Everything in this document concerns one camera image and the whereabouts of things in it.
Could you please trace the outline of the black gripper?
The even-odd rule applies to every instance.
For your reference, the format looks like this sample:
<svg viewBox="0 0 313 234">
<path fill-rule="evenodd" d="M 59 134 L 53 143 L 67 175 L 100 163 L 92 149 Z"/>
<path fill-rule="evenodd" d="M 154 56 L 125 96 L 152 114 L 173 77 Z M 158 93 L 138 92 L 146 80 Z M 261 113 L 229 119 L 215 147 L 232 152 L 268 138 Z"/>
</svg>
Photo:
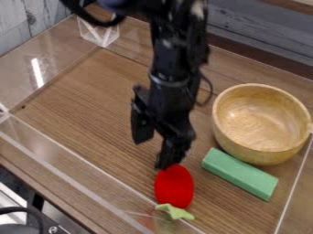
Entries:
<svg viewBox="0 0 313 234">
<path fill-rule="evenodd" d="M 136 144 L 149 141 L 154 132 L 164 137 L 156 168 L 165 170 L 180 164 L 192 149 L 196 132 L 191 122 L 200 90 L 201 73 L 193 72 L 178 80 L 149 74 L 150 87 L 134 86 L 132 132 Z"/>
</svg>

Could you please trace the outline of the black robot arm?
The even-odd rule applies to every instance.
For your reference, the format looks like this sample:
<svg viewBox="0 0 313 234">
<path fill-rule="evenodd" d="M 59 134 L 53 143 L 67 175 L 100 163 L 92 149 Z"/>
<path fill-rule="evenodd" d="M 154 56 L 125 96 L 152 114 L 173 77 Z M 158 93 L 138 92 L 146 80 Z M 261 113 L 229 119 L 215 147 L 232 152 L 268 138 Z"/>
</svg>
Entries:
<svg viewBox="0 0 313 234">
<path fill-rule="evenodd" d="M 79 0 L 61 1 L 100 27 L 114 27 L 130 15 L 142 16 L 150 22 L 150 85 L 134 86 L 132 131 L 137 144 L 149 141 L 156 134 L 164 137 L 156 168 L 165 170 L 181 163 L 196 140 L 191 113 L 200 104 L 197 96 L 207 79 L 201 67 L 208 64 L 211 52 L 207 0 L 97 0 L 114 14 L 109 21 L 97 18 Z"/>
</svg>

